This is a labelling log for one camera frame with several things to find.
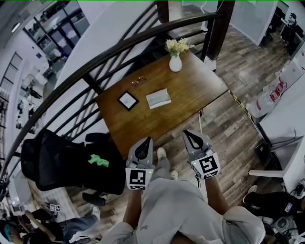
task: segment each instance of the ceiling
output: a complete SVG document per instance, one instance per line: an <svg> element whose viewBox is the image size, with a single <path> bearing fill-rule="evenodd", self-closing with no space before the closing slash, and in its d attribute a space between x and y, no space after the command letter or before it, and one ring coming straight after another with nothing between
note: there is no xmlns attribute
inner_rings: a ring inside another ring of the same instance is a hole
<svg viewBox="0 0 305 244"><path fill-rule="evenodd" d="M8 41L51 1L0 1L0 48L5 48ZM16 23L21 25L12 33Z"/></svg>

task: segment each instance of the picture frame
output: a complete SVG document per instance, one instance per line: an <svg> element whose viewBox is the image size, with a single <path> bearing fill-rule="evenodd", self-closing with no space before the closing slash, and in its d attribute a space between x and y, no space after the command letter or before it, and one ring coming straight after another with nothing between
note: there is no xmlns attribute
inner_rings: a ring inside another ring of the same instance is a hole
<svg viewBox="0 0 305 244"><path fill-rule="evenodd" d="M118 99L117 101L128 111L133 109L135 105L139 102L138 99L136 99L133 95L130 94L130 92L125 91Z"/></svg>

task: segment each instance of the white book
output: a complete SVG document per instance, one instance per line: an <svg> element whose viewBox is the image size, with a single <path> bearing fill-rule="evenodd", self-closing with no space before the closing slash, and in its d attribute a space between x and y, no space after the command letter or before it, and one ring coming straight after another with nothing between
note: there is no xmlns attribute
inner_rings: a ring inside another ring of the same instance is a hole
<svg viewBox="0 0 305 244"><path fill-rule="evenodd" d="M154 109L172 102L170 96L167 93L167 89L146 95L146 99L150 109Z"/></svg>

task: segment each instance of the white shirt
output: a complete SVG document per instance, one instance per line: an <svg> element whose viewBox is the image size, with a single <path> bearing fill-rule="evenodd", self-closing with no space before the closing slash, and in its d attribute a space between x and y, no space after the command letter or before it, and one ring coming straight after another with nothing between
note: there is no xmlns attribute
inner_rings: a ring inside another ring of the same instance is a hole
<svg viewBox="0 0 305 244"><path fill-rule="evenodd" d="M178 231L196 244L260 244L265 235L262 221L245 208L222 216L192 183L159 178L142 196L138 229L119 223L101 244L169 244Z"/></svg>

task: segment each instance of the white shoe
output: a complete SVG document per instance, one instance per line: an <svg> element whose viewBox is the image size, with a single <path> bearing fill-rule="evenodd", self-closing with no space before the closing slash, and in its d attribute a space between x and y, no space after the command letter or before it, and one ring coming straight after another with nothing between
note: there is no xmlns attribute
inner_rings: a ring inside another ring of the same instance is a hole
<svg viewBox="0 0 305 244"><path fill-rule="evenodd" d="M247 195L250 194L250 193L255 193L256 191L257 191L257 185L253 185L253 186L251 186L250 189L248 190Z"/></svg>
<svg viewBox="0 0 305 244"><path fill-rule="evenodd" d="M157 157L160 160L163 157L166 157L166 151L163 147L159 147L157 150Z"/></svg>
<svg viewBox="0 0 305 244"><path fill-rule="evenodd" d="M172 170L170 175L172 180L174 181L178 180L178 172L176 170Z"/></svg>
<svg viewBox="0 0 305 244"><path fill-rule="evenodd" d="M101 219L101 212L100 212L100 209L97 206L94 206L92 208L92 215L97 217L98 221L100 221L100 219Z"/></svg>

